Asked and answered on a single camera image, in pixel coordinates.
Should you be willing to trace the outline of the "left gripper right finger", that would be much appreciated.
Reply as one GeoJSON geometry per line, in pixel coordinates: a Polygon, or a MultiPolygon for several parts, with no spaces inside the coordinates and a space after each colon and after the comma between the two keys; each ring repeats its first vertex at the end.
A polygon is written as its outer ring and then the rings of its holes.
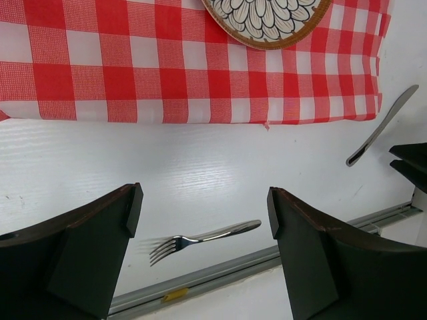
{"type": "Polygon", "coordinates": [[[425,319],[426,249],[327,215],[288,191],[267,198],[294,319],[425,319]]]}

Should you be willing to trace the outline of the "red white checkered cloth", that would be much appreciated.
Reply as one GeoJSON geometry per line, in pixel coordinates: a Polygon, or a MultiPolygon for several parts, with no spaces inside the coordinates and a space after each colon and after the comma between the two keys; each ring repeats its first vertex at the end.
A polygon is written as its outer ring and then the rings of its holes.
{"type": "Polygon", "coordinates": [[[201,1],[2,1],[1,118],[302,125],[380,111],[391,1],[333,1],[295,45],[238,43],[201,1]]]}

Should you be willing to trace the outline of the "yellow tag on rail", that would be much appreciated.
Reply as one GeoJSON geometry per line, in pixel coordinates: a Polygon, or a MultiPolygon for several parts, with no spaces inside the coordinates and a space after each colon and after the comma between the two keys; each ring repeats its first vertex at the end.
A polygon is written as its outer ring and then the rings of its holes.
{"type": "Polygon", "coordinates": [[[188,288],[181,288],[172,292],[165,294],[161,300],[162,303],[169,303],[171,301],[175,301],[177,299],[181,299],[185,297],[188,293],[188,288]]]}

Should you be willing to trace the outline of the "floral patterned plate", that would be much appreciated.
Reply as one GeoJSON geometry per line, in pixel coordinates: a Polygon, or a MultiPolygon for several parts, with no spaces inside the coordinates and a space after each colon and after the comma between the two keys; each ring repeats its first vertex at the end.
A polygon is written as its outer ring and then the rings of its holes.
{"type": "Polygon", "coordinates": [[[216,23],[235,40],[261,50],[285,49],[307,37],[330,0],[203,1],[216,23]]]}

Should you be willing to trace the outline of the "silver knife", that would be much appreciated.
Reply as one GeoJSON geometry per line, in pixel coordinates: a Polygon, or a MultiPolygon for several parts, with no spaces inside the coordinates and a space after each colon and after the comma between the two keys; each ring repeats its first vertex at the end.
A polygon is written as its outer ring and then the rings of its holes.
{"type": "Polygon", "coordinates": [[[346,165],[348,167],[353,166],[363,156],[363,154],[365,154],[368,148],[378,138],[381,132],[383,132],[389,122],[393,120],[399,110],[403,108],[403,106],[411,98],[411,96],[415,94],[418,88],[418,84],[410,86],[397,98],[397,100],[395,100],[395,102],[393,103],[390,110],[388,111],[382,122],[379,124],[379,126],[372,132],[372,134],[367,138],[367,140],[365,140],[365,142],[350,157],[347,158],[346,165]]]}

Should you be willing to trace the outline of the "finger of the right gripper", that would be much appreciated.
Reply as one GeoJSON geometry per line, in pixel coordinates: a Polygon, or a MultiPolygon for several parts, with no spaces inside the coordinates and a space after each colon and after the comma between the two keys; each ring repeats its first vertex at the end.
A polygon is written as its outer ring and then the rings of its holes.
{"type": "Polygon", "coordinates": [[[417,189],[421,190],[423,193],[427,193],[427,180],[424,172],[416,169],[403,160],[393,160],[390,166],[413,183],[417,189]]]}
{"type": "Polygon", "coordinates": [[[389,152],[400,159],[426,159],[426,143],[395,145],[389,152]]]}

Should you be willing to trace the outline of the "aluminium rail front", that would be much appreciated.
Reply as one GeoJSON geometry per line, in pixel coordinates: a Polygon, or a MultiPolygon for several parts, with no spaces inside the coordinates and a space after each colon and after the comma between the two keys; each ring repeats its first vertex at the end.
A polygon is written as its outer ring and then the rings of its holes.
{"type": "MultiPolygon", "coordinates": [[[[413,203],[404,203],[353,219],[348,223],[367,233],[379,235],[385,227],[421,214],[423,214],[423,210],[421,210],[420,206],[413,203]]],[[[113,299],[107,318],[132,319],[145,315],[161,309],[163,305],[168,305],[169,303],[165,303],[163,298],[174,291],[187,288],[189,289],[187,295],[195,297],[272,269],[280,264],[279,249],[274,245],[267,249],[116,297],[113,299]]]]}

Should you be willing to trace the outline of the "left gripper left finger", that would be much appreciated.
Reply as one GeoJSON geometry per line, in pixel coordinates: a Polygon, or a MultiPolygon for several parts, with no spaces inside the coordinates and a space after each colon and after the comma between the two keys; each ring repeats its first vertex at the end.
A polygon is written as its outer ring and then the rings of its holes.
{"type": "Polygon", "coordinates": [[[1,236],[2,319],[106,319],[143,191],[122,187],[1,236]]]}

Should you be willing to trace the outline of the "silver fork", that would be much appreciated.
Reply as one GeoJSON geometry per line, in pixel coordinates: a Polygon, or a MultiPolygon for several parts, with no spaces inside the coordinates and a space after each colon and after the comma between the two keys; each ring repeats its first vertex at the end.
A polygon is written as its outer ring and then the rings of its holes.
{"type": "Polygon", "coordinates": [[[171,254],[177,253],[190,245],[199,243],[206,243],[217,239],[224,239],[227,237],[233,237],[247,233],[260,227],[262,222],[259,219],[245,221],[230,225],[221,229],[202,233],[200,235],[185,236],[185,235],[174,235],[167,238],[164,242],[160,243],[150,254],[149,254],[149,266],[153,267],[161,260],[170,256],[171,254]]]}

